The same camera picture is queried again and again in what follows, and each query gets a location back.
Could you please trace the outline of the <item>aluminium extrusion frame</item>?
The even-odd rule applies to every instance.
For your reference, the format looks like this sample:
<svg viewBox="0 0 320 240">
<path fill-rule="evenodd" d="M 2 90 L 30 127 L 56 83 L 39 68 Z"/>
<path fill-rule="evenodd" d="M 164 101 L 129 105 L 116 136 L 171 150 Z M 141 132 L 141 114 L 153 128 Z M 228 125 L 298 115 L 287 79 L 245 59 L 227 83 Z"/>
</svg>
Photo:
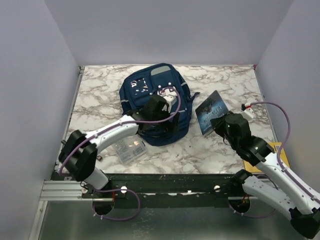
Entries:
<svg viewBox="0 0 320 240">
<path fill-rule="evenodd" d="M 77 181 L 48 180 L 44 181 L 40 193 L 40 201 L 80 201 L 82 187 Z"/>
</svg>

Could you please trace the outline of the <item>navy blue student backpack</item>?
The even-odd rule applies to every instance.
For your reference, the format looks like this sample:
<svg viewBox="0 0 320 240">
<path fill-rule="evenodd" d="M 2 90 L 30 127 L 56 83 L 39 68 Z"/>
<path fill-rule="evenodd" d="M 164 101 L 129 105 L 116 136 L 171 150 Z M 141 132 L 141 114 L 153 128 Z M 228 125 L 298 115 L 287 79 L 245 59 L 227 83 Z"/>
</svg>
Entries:
<svg viewBox="0 0 320 240">
<path fill-rule="evenodd" d="M 156 147 L 175 143 L 188 133 L 197 95 L 168 63 L 132 73 L 119 90 L 123 114 L 152 122 L 140 124 L 138 135 Z"/>
</svg>

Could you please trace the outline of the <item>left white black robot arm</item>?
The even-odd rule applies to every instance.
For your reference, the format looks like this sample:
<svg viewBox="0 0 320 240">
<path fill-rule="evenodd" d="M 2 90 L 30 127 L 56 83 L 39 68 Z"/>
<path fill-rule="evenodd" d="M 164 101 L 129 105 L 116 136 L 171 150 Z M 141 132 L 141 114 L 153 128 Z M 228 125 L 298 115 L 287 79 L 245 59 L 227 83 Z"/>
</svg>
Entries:
<svg viewBox="0 0 320 240">
<path fill-rule="evenodd" d="M 119 120 L 87 133 L 72 132 L 63 144 L 58 160 L 58 174 L 66 169 L 78 182 L 85 182 L 101 198 L 111 191 L 108 177 L 96 167 L 100 152 L 116 142 L 136 135 L 139 130 L 160 124 L 175 124 L 181 106 L 179 95 L 153 95 L 142 107 L 130 110 Z"/>
</svg>

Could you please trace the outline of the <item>dark blue hardcover book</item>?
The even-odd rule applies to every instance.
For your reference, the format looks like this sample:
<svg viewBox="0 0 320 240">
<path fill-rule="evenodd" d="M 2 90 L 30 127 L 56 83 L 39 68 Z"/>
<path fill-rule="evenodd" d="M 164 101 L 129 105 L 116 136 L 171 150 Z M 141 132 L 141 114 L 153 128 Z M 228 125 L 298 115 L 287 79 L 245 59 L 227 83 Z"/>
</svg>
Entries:
<svg viewBox="0 0 320 240">
<path fill-rule="evenodd" d="M 195 109 L 202 135 L 207 136 L 213 131 L 211 120 L 221 118 L 228 112 L 227 105 L 219 92 L 215 90 Z"/>
</svg>

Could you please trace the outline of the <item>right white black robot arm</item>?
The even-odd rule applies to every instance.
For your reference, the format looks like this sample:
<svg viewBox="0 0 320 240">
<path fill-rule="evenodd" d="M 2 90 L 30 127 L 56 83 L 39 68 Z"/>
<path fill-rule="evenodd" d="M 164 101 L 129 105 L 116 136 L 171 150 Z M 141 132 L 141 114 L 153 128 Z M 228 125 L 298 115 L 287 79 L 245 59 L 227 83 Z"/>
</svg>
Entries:
<svg viewBox="0 0 320 240">
<path fill-rule="evenodd" d="M 320 231 L 320 194 L 306 184 L 279 158 L 262 138 L 252 135 L 249 122 L 239 113 L 210 121 L 212 129 L 241 159 L 266 174 L 279 187 L 263 183 L 257 176 L 240 170 L 232 177 L 230 191 L 257 197 L 282 213 L 303 237 L 313 239 Z"/>
</svg>

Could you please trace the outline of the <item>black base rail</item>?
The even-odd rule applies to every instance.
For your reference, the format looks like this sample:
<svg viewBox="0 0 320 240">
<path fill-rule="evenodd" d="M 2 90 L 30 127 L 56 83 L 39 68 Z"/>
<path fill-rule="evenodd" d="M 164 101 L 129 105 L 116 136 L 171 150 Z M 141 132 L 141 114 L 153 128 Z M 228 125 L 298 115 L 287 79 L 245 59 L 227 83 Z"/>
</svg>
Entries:
<svg viewBox="0 0 320 240">
<path fill-rule="evenodd" d="M 82 194 L 99 212 L 137 208 L 227 208 L 229 198 L 245 195 L 231 183 L 232 174 L 109 173 L 109 189 L 127 187 L 133 193 L 100 193 L 90 187 Z"/>
</svg>

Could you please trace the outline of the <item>metal table clamp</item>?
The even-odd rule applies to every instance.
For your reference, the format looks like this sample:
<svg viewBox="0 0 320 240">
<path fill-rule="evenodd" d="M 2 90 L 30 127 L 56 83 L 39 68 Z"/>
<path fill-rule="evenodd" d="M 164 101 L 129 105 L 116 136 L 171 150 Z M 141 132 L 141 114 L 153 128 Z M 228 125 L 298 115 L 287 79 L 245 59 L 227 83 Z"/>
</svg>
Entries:
<svg viewBox="0 0 320 240">
<path fill-rule="evenodd" d="M 65 141 L 65 140 L 61 140 L 61 143 L 62 143 L 62 145 L 64 146 L 64 145 L 66 144 L 66 141 Z M 102 158 L 101 155 L 97 155 L 97 156 L 96 156 L 96 159 L 97 159 L 99 162 L 101 162 L 103 158 Z"/>
</svg>

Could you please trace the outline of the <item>yellow notebook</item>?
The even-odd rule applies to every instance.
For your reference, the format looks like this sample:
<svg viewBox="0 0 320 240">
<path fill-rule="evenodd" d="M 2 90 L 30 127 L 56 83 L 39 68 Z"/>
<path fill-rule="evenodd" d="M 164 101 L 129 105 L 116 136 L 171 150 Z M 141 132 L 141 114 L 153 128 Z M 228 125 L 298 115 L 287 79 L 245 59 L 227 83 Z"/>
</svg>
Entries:
<svg viewBox="0 0 320 240">
<path fill-rule="evenodd" d="M 272 153 L 271 156 L 269 156 L 267 158 L 267 163 L 268 164 L 273 163 L 274 165 L 279 167 L 277 153 L 278 153 L 282 143 L 281 142 L 269 142 L 268 144 L 273 148 L 274 153 Z M 280 160 L 281 160 L 282 164 L 285 165 L 286 168 L 289 168 L 289 169 L 291 168 L 284 149 L 281 150 Z M 244 163 L 244 169 L 246 171 L 248 171 L 252 174 L 265 174 L 264 171 L 261 171 L 256 166 L 252 166 L 249 162 L 244 160 L 243 163 Z"/>
</svg>

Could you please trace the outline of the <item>clear plastic parts box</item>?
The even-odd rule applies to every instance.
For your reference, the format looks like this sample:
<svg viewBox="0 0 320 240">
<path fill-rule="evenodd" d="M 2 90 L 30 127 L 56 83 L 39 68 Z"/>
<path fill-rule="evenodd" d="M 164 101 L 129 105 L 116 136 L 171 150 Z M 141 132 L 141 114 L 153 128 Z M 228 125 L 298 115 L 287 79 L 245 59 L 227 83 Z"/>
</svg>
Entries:
<svg viewBox="0 0 320 240">
<path fill-rule="evenodd" d="M 127 165 L 146 153 L 145 143 L 137 136 L 123 138 L 114 143 L 112 148 L 123 165 Z"/>
</svg>

